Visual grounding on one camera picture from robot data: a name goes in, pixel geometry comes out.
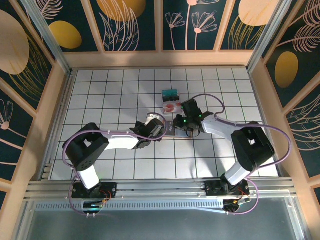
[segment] dark teal wallpaper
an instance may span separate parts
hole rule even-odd
[[[214,48],[226,1],[198,0],[196,5],[191,2],[163,1],[164,51]]]
[[[0,90],[0,178],[12,180],[33,118]]]
[[[274,10],[271,2],[272,7],[268,1],[236,0],[221,50],[253,50]]]
[[[320,85],[286,116],[309,177],[320,174]]]
[[[266,63],[282,106],[320,71],[320,8],[306,0]]]
[[[0,78],[37,109],[52,65],[9,2],[0,23]]]
[[[1,211],[2,205],[4,204],[6,195],[7,195],[6,192],[0,191],[0,211]]]
[[[154,0],[90,3],[106,52],[156,50]]]

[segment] white tile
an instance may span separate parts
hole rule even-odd
[[[58,144],[58,148],[57,148],[57,152],[56,152],[56,156],[55,156],[55,159],[56,160],[62,160],[62,152],[63,152],[63,145],[64,145],[64,141],[62,141],[62,142],[59,142],[59,144]]]
[[[139,94],[154,94],[155,81],[141,81],[139,82]]]
[[[155,160],[155,178],[156,179],[173,179],[175,177],[176,177],[176,163],[174,159],[156,159]]]
[[[232,143],[226,139],[213,139],[213,147],[216,158],[235,156]]]
[[[181,158],[175,160],[176,177],[179,179],[196,179],[197,169],[194,158]]]
[[[72,95],[87,95],[89,93],[90,82],[74,83]]]
[[[154,81],[155,80],[155,70],[154,69],[140,69],[139,80],[140,81]]]
[[[107,82],[105,94],[121,94],[122,82]]]
[[[189,93],[189,99],[199,95],[198,93]],[[194,99],[198,107],[207,107],[206,96],[198,96]]]
[[[264,164],[262,165],[267,165],[267,164],[271,164],[274,163],[274,159],[270,158],[269,160],[267,160]],[[272,166],[267,166],[267,167],[263,167],[261,169],[258,169],[259,175],[260,177],[278,177],[278,171],[275,165]]]
[[[105,95],[103,108],[104,109],[119,109],[121,103],[121,95]]]
[[[124,79],[123,70],[109,70],[108,82],[122,82]]]
[[[123,81],[139,81],[139,69],[124,70]]]
[[[256,121],[261,122],[261,115],[258,107],[243,107],[244,117],[246,122]]]
[[[257,106],[256,97],[253,93],[239,93],[239,96],[243,107]]]
[[[201,69],[187,69],[186,76],[188,80],[201,80],[202,81],[202,72]]]
[[[170,81],[171,80],[170,69],[156,69],[155,70],[155,80],[156,81]]]
[[[154,108],[155,107],[155,95],[154,94],[139,94],[138,107],[139,108]]]
[[[76,82],[91,82],[92,70],[80,70],[76,74]]]
[[[120,109],[120,124],[135,124],[137,121],[137,109]]]
[[[238,93],[222,93],[222,96],[226,107],[241,107]]]
[[[122,94],[138,94],[139,82],[124,81],[122,85]]]
[[[172,87],[172,89],[177,89],[180,94],[187,94],[188,93],[187,81],[172,81],[171,87]]]
[[[50,180],[71,180],[72,170],[63,161],[54,161]]]
[[[235,163],[236,159],[234,157],[217,157],[216,166],[218,169],[218,177],[225,174]]]
[[[241,107],[226,107],[226,119],[233,122],[245,121],[244,113]]]
[[[155,158],[170,159],[175,158],[175,144],[173,140],[157,141],[155,143]]]
[[[208,107],[208,111],[211,113],[217,113],[222,111],[222,107]],[[218,117],[227,119],[226,112],[218,114]]]
[[[135,159],[135,150],[119,148],[115,150],[115,159]]]
[[[171,69],[171,80],[187,80],[186,70],[185,69]]]
[[[138,107],[138,94],[127,94],[121,97],[121,108],[136,109]]]
[[[203,80],[218,80],[217,69],[215,68],[202,68]]]
[[[75,135],[80,129],[81,125],[64,125],[60,141],[67,141],[69,138]]]
[[[154,159],[155,158],[155,142],[152,141],[149,146],[146,146],[135,151],[135,159]]]
[[[196,170],[198,178],[217,178],[217,166],[214,158],[197,158]]]
[[[246,80],[249,79],[249,75],[246,68],[233,68],[234,79],[236,80]]]
[[[100,180],[111,180],[114,174],[114,160],[97,160],[94,163],[95,172]]]
[[[211,95],[213,95],[216,98],[220,99],[221,102],[224,102],[221,93],[213,93]],[[221,107],[221,103],[217,99],[212,97],[212,96],[208,96],[207,95],[206,96],[206,102],[207,102],[208,107]]]
[[[103,109],[101,124],[118,124],[119,109]]]
[[[239,93],[253,93],[254,90],[252,88],[250,80],[238,80],[235,81],[236,87]]]
[[[64,124],[82,124],[84,115],[84,109],[68,110]]]
[[[205,92],[203,81],[189,81],[188,80],[189,93],[203,94]]]
[[[213,81],[203,81],[203,82],[204,82],[204,91],[206,93],[221,93],[219,81],[213,80]]]
[[[135,160],[134,179],[154,179],[155,160],[137,159]]]
[[[115,160],[113,179],[134,179],[135,160]]]
[[[87,95],[71,96],[69,109],[85,109],[87,103]]]
[[[162,94],[162,90],[168,90],[168,89],[171,89],[171,81],[156,81],[155,82],[155,93],[156,94]]]
[[[105,95],[89,95],[86,102],[86,109],[102,109]]]
[[[114,130],[116,131],[117,128],[108,128],[108,130]],[[98,157],[99,160],[105,160],[105,159],[112,159],[114,160],[116,158],[116,150],[115,149],[109,149],[103,151],[103,153]]]
[[[235,81],[222,80],[220,81],[222,93],[237,93],[237,86]]]
[[[89,95],[104,95],[106,91],[106,82],[97,81],[90,85]]]
[[[156,94],[155,95],[155,107],[156,108],[162,108],[164,106],[162,102],[162,94]]]
[[[218,72],[219,80],[233,80],[234,79],[234,75],[232,73],[231,68],[218,68],[217,72]]]
[[[108,70],[94,70],[91,82],[106,82]]]
[[[192,140],[176,140],[175,141],[175,157],[176,158],[194,158],[195,149]]]
[[[137,120],[139,122],[145,123],[148,117],[148,113],[154,113],[155,108],[139,108]]]
[[[194,151],[196,158],[213,158],[215,156],[214,145],[209,140],[194,140]]]
[[[101,120],[102,109],[86,109],[84,112],[83,124],[99,124]]]

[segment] floral line drawing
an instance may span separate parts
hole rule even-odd
[[[320,95],[309,104],[294,108],[287,118],[301,151],[320,149]]]
[[[211,14],[204,12],[199,18],[199,12],[192,14],[192,24],[195,32],[194,50],[197,50],[198,34],[217,30],[217,24],[214,24],[216,21],[214,15],[214,12]]]
[[[282,43],[276,47],[292,43],[296,52],[309,52],[316,49],[320,44],[320,0],[309,0],[304,14],[293,21],[289,27],[303,18],[305,26],[302,26],[295,34],[294,38]]]
[[[189,17],[191,6],[205,5],[205,4],[215,4],[220,2],[220,0],[186,0],[188,3],[188,10],[186,14],[186,25],[185,25],[185,50],[188,50],[188,27],[189,27]]]
[[[128,8],[124,1],[122,11],[117,1],[111,0],[115,12],[106,0],[101,0],[101,3],[104,12],[107,13],[106,18],[99,13],[104,24],[103,45],[107,51],[129,51],[132,47],[135,51],[139,44],[139,25],[134,11]]]
[[[10,121],[12,118],[13,111],[14,111],[14,104],[12,102],[8,101],[5,105],[5,102],[2,99],[0,99],[0,130],[4,130],[4,131],[9,130],[9,131],[13,132],[14,134],[26,139],[27,138],[26,136],[14,131],[10,128]],[[8,141],[1,139],[1,138],[0,138],[0,142],[7,144],[13,148],[19,149],[19,150],[23,149],[21,146],[15,145],[15,144],[8,142]]]
[[[174,37],[172,34],[172,29],[182,27],[182,26],[186,25],[186,22],[183,21],[183,17],[181,16],[181,12],[180,13],[173,13],[172,15],[170,12],[166,13],[165,19],[166,19],[166,22],[168,23],[169,28],[170,28],[172,46],[173,46],[173,50],[175,51],[176,47],[175,47]]]

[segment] leaf drawing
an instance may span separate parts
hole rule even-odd
[[[320,24],[320,0],[308,0],[304,14],[294,20],[289,27],[303,18],[304,22],[309,26]]]
[[[320,149],[320,95],[309,104],[293,109],[287,119],[299,150]]]
[[[115,0],[112,9],[107,1],[101,1],[107,17],[100,13],[104,24],[103,45],[107,51],[135,51],[139,44],[139,25],[131,8],[122,1],[123,10]]]
[[[320,25],[305,25],[301,27],[292,40],[288,40],[278,44],[280,47],[284,44],[293,44],[294,50],[297,52],[309,52],[317,48],[320,44]]]
[[[62,0],[36,0],[44,19],[53,20],[63,8]]]

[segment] purple cable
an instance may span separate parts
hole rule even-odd
[[[243,212],[229,212],[229,213],[232,214],[232,215],[248,214],[248,213],[250,213],[251,211],[253,211],[253,210],[257,207],[257,205],[258,205],[258,202],[259,202],[259,190],[258,190],[258,187],[257,187],[257,185],[256,185],[253,181],[251,181],[250,179],[247,178],[246,180],[255,187],[255,190],[256,190],[256,201],[255,201],[255,204],[253,205],[252,208],[250,208],[250,209],[247,210],[247,211],[243,211]]]

